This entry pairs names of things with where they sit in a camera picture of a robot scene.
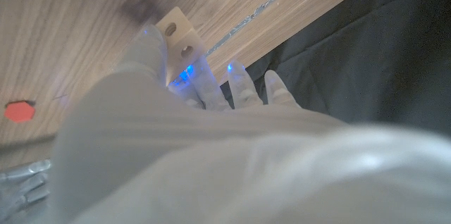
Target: bracket hole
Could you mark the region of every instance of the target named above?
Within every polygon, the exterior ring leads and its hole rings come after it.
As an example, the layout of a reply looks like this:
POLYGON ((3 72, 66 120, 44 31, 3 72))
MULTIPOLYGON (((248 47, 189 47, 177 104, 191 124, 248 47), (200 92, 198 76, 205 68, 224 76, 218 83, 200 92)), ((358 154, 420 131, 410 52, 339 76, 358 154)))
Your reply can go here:
POLYGON ((169 23, 169 26, 164 31, 167 37, 170 37, 177 30, 177 25, 175 23, 169 23))
POLYGON ((186 46, 185 48, 183 48, 182 50, 182 58, 187 58, 189 55, 191 55, 192 53, 192 46, 186 46))

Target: robotic hand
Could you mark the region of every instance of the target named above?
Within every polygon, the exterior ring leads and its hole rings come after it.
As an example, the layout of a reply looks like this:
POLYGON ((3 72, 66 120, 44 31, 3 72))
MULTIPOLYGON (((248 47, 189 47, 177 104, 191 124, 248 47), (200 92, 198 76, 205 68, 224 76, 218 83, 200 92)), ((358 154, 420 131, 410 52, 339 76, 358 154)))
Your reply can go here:
POLYGON ((43 160, 0 173, 0 223, 47 197, 45 183, 50 167, 50 160, 43 160))

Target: gloved hand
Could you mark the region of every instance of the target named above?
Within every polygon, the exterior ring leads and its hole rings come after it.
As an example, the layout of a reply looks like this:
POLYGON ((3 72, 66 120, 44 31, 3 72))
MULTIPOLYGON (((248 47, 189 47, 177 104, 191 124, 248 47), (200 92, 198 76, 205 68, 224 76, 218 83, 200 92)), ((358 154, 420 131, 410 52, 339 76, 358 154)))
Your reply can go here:
MULTIPOLYGON (((263 105, 251 77, 238 61, 233 61, 228 65, 228 81, 235 109, 263 105)), ((268 104, 301 108, 273 70, 266 72, 265 84, 268 104)), ((186 104, 195 108, 212 111, 231 109, 211 73, 205 57, 201 57, 188 66, 185 72, 182 72, 177 79, 169 84, 168 89, 181 97, 186 104)))

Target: white glove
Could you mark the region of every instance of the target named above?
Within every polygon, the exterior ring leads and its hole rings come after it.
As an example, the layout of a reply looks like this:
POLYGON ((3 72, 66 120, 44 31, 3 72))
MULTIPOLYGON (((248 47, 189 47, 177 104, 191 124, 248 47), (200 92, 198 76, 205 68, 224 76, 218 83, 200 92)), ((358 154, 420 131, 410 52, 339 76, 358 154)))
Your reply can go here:
MULTIPOLYGON (((238 61, 228 65, 228 82, 235 109, 263 105, 251 77, 238 61)), ((266 72, 265 84, 268 104, 301 108, 273 70, 266 72)), ((204 57, 188 66, 185 72, 169 84, 168 89, 189 106, 212 111, 231 109, 204 57)))
POLYGON ((167 62, 168 48, 163 35, 155 26, 147 25, 127 47, 114 72, 144 73, 163 87, 166 83, 167 62))

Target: wooden panel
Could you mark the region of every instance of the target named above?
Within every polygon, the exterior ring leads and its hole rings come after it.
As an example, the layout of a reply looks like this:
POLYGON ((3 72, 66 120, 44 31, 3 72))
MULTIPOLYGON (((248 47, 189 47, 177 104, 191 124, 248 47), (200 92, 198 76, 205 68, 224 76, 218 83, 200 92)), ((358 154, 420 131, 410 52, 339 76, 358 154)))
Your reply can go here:
MULTIPOLYGON (((145 21, 179 6, 212 47, 267 0, 0 0, 0 102, 35 102, 33 121, 0 118, 0 149, 54 134, 83 94, 111 72, 145 21)), ((341 0, 277 0, 209 57, 222 79, 234 55, 249 65, 341 0)), ((46 147, 0 156, 0 169, 46 158, 46 147)))

